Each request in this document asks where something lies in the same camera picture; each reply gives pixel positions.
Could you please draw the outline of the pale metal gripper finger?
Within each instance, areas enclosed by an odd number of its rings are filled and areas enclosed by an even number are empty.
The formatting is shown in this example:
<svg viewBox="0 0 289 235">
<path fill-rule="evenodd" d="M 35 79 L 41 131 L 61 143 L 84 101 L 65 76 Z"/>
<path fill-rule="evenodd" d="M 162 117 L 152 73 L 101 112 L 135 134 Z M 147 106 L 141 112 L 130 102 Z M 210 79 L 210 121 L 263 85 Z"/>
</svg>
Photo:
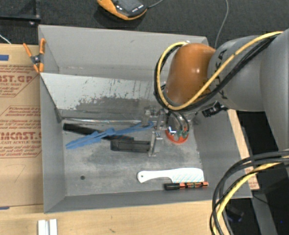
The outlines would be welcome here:
<svg viewBox="0 0 289 235">
<path fill-rule="evenodd" d="M 149 157 L 155 157 L 160 152 L 162 142 L 163 142 L 163 137 L 161 135 L 161 131 L 160 130 L 153 131 L 151 142 L 150 142 L 150 149 L 148 151 Z"/>
<path fill-rule="evenodd" d="M 141 124 L 143 127 L 152 127 L 154 129 L 157 128 L 159 114 L 156 110 L 145 109 L 142 117 Z"/>
</svg>

